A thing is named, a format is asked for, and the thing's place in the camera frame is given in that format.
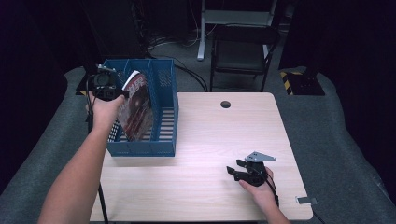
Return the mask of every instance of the blue plastic basket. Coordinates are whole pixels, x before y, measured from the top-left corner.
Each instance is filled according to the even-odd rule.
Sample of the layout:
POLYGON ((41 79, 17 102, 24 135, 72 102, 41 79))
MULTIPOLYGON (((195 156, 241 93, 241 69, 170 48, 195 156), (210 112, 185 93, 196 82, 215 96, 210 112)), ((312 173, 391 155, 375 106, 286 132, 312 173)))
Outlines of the blue plastic basket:
POLYGON ((134 70, 143 73, 153 112, 153 125, 144 139, 129 142, 118 122, 113 125, 107 150, 113 157, 174 157, 176 153, 178 99, 172 60, 107 59, 103 66, 117 71, 117 86, 134 70))

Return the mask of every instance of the magazine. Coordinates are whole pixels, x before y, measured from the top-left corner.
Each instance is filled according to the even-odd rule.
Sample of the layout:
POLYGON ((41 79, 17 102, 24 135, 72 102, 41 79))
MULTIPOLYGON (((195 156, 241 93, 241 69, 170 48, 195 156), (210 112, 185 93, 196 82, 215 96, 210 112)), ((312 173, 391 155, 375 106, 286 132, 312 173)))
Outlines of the magazine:
POLYGON ((122 87, 129 97, 120 107, 118 121, 129 141, 137 141, 152 126, 152 109, 149 99, 149 85, 146 77, 139 71, 133 71, 122 87))

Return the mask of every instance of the table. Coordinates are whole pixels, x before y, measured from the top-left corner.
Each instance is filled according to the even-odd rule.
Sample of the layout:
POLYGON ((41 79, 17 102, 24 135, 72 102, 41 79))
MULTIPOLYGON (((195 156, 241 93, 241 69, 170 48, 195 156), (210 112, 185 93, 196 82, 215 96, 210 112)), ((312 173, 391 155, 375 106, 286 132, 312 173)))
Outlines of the table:
MULTIPOLYGON (((280 209, 288 219, 313 216, 304 183, 271 93, 180 92, 177 150, 172 158, 112 158, 101 177, 111 221, 264 220, 252 197, 227 173, 253 151, 272 156, 280 209), (231 103, 229 108, 220 106, 231 103)), ((91 221, 101 221, 99 198, 91 221)))
POLYGON ((201 38, 198 48, 197 60, 202 61, 205 56, 206 24, 241 23, 251 25, 271 25, 275 13, 277 0, 273 0, 271 11, 229 11, 207 10, 205 0, 201 1, 201 38))

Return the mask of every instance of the chair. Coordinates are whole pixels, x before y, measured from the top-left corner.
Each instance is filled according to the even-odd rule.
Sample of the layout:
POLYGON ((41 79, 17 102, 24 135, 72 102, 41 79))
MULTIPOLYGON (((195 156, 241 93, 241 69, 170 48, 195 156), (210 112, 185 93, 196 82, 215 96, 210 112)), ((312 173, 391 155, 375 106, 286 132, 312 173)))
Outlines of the chair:
POLYGON ((218 26, 213 34, 209 91, 212 91, 213 87, 224 88, 214 86, 215 74, 253 75, 253 79, 263 76, 260 87, 260 91, 263 91, 273 51, 279 39, 279 32, 271 26, 218 26))

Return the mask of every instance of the human hand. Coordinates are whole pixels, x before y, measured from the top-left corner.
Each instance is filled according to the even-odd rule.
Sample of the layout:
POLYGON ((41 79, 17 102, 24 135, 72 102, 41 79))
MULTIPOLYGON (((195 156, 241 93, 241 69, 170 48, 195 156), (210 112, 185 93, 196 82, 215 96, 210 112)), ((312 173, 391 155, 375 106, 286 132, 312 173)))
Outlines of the human hand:
MULTIPOLYGON (((274 173, 268 167, 265 167, 265 170, 270 176, 267 181, 275 188, 273 181, 274 173)), ((241 179, 239 180, 239 184, 253 196, 254 202, 260 207, 264 214, 273 209, 274 206, 277 207, 275 195, 267 182, 264 182, 258 187, 254 187, 241 179)))
POLYGON ((103 101, 96 98, 92 91, 89 92, 92 110, 93 110, 93 128, 110 130, 117 118, 120 106, 123 104, 125 97, 120 95, 112 101, 103 101))

